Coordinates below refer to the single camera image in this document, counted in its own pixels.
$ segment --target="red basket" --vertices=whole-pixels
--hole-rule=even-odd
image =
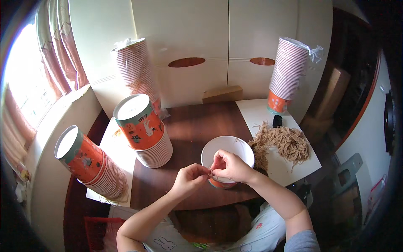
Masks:
[[[112,245],[116,248],[116,234],[125,220],[121,218],[84,217],[84,221],[91,252],[103,251],[106,246]]]

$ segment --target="pink curtain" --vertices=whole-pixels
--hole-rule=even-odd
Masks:
[[[1,134],[3,152],[14,167],[24,162],[27,149],[36,135],[36,130],[28,123],[15,102],[7,84],[2,107]]]
[[[42,1],[36,24],[44,71],[55,98],[87,85],[71,29],[69,1]]]

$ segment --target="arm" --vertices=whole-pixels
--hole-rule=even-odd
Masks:
[[[209,172],[206,167],[198,164],[179,170],[172,189],[166,195],[134,214],[119,228],[116,235],[118,251],[143,252],[142,242],[178,203],[207,181]]]
[[[308,210],[293,192],[251,169],[242,159],[225,150],[214,155],[212,174],[252,187],[285,220],[287,240],[303,230],[313,229]]]

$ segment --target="woman's right hand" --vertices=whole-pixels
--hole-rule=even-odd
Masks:
[[[235,182],[248,183],[257,173],[238,155],[218,150],[211,165],[212,174]]]

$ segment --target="sunlight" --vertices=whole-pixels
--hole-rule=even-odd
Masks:
[[[46,95],[47,79],[41,72],[36,25],[29,24],[14,41],[4,79],[28,122],[36,127],[52,103]]]

